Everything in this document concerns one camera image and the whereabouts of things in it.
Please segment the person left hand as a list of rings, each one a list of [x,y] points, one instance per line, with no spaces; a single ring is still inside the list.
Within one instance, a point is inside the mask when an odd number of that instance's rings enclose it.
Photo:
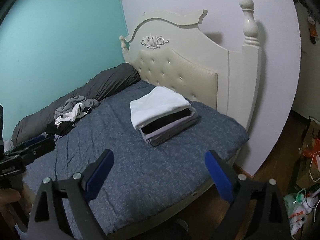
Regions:
[[[1,215],[10,230],[18,225],[21,231],[27,231],[34,199],[35,193],[22,176],[1,181]]]

